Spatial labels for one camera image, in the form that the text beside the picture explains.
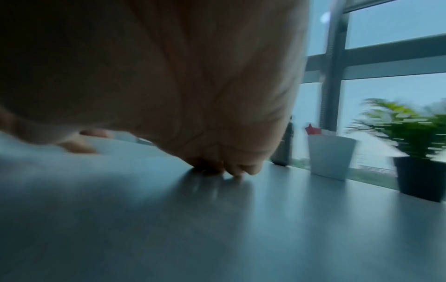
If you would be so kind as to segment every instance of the window pane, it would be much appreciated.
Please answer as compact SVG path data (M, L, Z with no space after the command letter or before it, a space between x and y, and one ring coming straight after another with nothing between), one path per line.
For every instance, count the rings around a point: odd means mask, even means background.
M293 164L309 170L307 133L305 127L309 123L319 122L321 105L321 83L305 83L300 85L297 100L293 109L294 139Z
M359 141L351 163L350 179L396 189L396 175L390 157L404 156L367 133L346 134L352 121L367 109L367 106L361 106L364 99L383 98L423 107L445 98L445 89L446 73L343 81L338 135ZM442 154L438 160L446 161L445 155Z
M308 30L307 55L325 53L328 17L332 0L310 0L310 22Z
M347 49L446 33L445 0L396 0L352 12Z

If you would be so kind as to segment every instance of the plant pot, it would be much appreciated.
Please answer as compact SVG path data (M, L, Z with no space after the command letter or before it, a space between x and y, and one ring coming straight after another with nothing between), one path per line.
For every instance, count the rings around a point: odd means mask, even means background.
M441 202L446 191L446 163L415 157L394 157L400 192Z
M344 181L356 140L333 135L308 135L310 171L313 174Z

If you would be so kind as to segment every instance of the white table surface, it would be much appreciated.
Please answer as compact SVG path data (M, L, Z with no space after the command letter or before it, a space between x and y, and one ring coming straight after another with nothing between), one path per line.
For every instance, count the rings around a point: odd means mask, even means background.
M446 206L265 163L203 176L156 148L0 140L0 281L444 282Z

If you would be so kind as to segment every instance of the black plant pot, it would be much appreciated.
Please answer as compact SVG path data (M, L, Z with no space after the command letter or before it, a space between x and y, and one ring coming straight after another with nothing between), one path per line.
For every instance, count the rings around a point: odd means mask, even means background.
M446 190L446 163L415 157L394 157L400 192L441 202Z

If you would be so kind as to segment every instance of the bottle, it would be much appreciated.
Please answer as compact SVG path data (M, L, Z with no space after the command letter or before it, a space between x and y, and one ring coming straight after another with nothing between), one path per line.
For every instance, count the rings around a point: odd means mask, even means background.
M288 166L291 164L291 159L293 157L293 137L294 125L290 119L279 146L271 156L271 162L273 164L281 166Z

